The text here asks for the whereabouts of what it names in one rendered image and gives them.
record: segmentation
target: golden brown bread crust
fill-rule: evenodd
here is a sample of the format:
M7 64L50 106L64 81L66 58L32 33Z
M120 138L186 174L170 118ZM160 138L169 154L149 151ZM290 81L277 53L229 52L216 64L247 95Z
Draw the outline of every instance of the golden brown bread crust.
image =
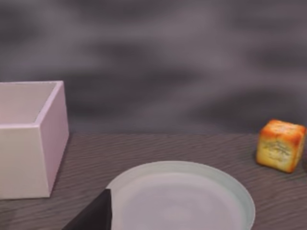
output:
M260 131L257 163L292 173L301 159L306 128L273 119Z

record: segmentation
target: wooden table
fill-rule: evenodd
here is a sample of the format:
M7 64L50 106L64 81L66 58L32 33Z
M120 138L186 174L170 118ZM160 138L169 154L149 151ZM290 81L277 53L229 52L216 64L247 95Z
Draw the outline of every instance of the wooden table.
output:
M60 230L121 172L166 160L207 164L238 179L256 204L253 230L306 230L304 163L293 174L258 166L256 143L246 134L73 135L52 197L0 201L0 230Z

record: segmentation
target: round plate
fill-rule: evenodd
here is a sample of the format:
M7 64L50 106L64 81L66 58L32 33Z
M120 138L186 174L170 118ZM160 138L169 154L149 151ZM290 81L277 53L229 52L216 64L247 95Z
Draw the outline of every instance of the round plate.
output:
M255 219L246 188L203 164L148 163L122 173L107 188L112 230L250 230Z

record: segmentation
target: bread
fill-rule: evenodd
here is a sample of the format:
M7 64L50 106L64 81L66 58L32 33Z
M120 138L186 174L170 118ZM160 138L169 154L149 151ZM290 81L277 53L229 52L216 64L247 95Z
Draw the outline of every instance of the bread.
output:
M292 173L302 157L305 136L304 126L271 120L260 131L257 163Z

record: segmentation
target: pink box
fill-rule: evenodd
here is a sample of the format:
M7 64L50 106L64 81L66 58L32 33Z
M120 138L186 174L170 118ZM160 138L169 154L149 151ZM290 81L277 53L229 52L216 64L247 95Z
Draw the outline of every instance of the pink box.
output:
M50 197L68 137L62 81L0 83L0 199Z

